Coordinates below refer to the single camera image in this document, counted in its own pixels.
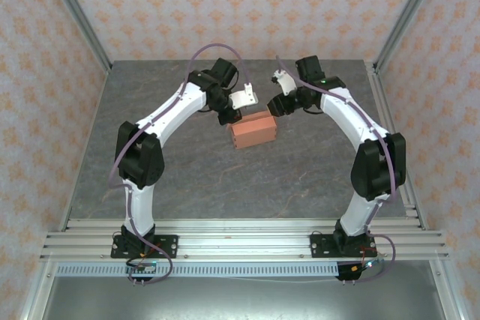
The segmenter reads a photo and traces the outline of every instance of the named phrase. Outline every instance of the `patterned wallpaper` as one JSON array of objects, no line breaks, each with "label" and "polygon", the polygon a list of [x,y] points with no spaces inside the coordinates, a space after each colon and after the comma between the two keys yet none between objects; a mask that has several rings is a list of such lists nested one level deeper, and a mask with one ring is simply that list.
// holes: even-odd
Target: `patterned wallpaper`
[{"label": "patterned wallpaper", "polygon": [[62,0],[0,0],[0,308],[18,319],[74,185],[104,72]]},{"label": "patterned wallpaper", "polygon": [[424,0],[381,75],[427,221],[447,229],[480,316],[480,0]]},{"label": "patterned wallpaper", "polygon": [[[407,0],[79,0],[110,60],[190,58],[211,42],[245,58],[376,59]],[[213,49],[203,58],[229,56]]]}]

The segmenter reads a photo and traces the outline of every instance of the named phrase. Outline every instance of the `gray marble table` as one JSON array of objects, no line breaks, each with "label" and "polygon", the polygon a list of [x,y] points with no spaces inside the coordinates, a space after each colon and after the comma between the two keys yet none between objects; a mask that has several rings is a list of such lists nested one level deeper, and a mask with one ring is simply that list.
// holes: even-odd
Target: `gray marble table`
[{"label": "gray marble table", "polygon": [[[327,76],[337,75],[357,102],[378,121],[363,61],[321,61]],[[107,176],[117,131],[158,108],[179,87],[186,61],[116,61],[103,93],[73,195],[70,218],[120,219],[122,190],[109,190]],[[280,93],[270,82],[275,61],[245,62],[264,110]],[[288,61],[293,68],[294,62]],[[213,65],[197,61],[196,69]],[[163,219],[338,218],[350,202],[350,170],[355,152],[326,115],[303,111],[277,120],[277,139],[235,150],[216,114],[191,116],[164,147],[165,173],[154,193],[154,217]],[[405,215],[400,200],[380,217]]]}]

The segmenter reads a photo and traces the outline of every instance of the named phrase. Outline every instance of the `wooden block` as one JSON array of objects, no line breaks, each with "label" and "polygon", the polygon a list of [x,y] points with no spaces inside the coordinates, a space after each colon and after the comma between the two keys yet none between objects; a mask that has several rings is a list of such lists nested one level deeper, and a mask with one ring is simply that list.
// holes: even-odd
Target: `wooden block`
[{"label": "wooden block", "polygon": [[246,115],[231,128],[236,149],[272,142],[277,138],[277,122],[268,110]]}]

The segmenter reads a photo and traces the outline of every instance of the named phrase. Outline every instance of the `mounting plate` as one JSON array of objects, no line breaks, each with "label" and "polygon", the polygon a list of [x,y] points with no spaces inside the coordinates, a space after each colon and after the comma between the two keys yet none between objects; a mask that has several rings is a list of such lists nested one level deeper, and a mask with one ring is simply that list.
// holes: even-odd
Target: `mounting plate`
[{"label": "mounting plate", "polygon": [[[377,248],[375,240],[365,235],[364,240],[348,246],[346,253],[341,253],[335,243],[333,234],[310,235],[310,251],[312,258],[361,258],[362,248]],[[365,250],[365,258],[377,257],[376,250]]]},{"label": "mounting plate", "polygon": [[[155,235],[153,244],[160,244],[160,247],[170,258],[177,257],[177,249],[179,247],[178,235]],[[125,237],[123,235],[116,235],[113,237],[112,252],[110,253],[112,259],[132,259],[139,258],[140,254],[137,251],[129,249]],[[154,253],[148,256],[149,259],[164,259],[160,253]]]}]

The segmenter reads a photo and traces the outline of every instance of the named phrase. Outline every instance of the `enclosure wall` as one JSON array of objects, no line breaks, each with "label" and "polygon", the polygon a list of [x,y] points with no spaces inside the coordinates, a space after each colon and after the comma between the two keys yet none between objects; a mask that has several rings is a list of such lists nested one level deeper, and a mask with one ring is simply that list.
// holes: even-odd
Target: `enclosure wall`
[{"label": "enclosure wall", "polygon": [[[407,0],[79,0],[110,60],[186,59],[211,42],[245,58],[374,61]],[[213,49],[203,58],[231,55]]]},{"label": "enclosure wall", "polygon": [[480,314],[480,0],[424,0],[381,78],[431,228]]},{"label": "enclosure wall", "polygon": [[19,319],[57,229],[104,72],[62,0],[0,0],[0,308]]}]

